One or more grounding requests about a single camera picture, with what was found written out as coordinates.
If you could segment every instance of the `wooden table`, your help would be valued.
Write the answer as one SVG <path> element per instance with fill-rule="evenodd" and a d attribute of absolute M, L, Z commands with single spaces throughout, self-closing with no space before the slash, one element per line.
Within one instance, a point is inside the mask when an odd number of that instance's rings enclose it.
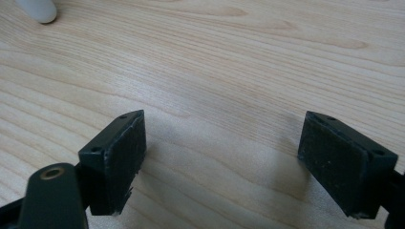
<path fill-rule="evenodd" d="M 306 111 L 405 170 L 405 2 L 56 0 L 49 25 L 0 1 L 0 205 L 118 115 L 147 157 L 91 228 L 383 228 L 348 219 L 296 158 Z"/>

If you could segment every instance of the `light wood surface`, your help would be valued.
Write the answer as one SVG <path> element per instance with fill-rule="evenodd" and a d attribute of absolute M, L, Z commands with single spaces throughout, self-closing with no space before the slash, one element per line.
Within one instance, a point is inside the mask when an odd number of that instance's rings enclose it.
<path fill-rule="evenodd" d="M 91 228 L 383 228 L 383 209 L 346 218 L 296 153 L 310 110 L 405 170 L 404 1 L 54 2 L 41 25 L 0 1 L 0 205 L 143 109 L 135 191 Z"/>

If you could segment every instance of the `metal rivet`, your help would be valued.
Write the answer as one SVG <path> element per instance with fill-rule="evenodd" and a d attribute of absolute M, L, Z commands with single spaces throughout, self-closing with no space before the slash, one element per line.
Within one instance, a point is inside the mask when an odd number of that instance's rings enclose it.
<path fill-rule="evenodd" d="M 41 174 L 41 179 L 53 179 L 61 176 L 65 173 L 65 170 L 62 167 L 52 167 Z"/>

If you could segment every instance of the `clamp jaw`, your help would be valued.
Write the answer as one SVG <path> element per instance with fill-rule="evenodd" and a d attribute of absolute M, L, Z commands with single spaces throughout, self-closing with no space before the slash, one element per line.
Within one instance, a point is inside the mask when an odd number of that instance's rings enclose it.
<path fill-rule="evenodd" d="M 0 208 L 0 229 L 88 228 L 94 216 L 120 214 L 146 154 L 143 111 L 117 117 L 79 152 L 73 166 L 35 172 L 26 196 Z"/>
<path fill-rule="evenodd" d="M 307 112 L 298 149 L 313 176 L 348 217 L 390 214 L 386 229 L 405 228 L 405 176 L 398 155 L 334 117 Z"/>

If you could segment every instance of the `white object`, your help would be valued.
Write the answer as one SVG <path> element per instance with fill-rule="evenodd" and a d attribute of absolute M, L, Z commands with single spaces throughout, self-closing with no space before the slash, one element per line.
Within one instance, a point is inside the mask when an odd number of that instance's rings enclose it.
<path fill-rule="evenodd" d="M 56 18 L 56 6 L 52 0 L 15 0 L 18 5 L 39 23 L 49 23 Z"/>

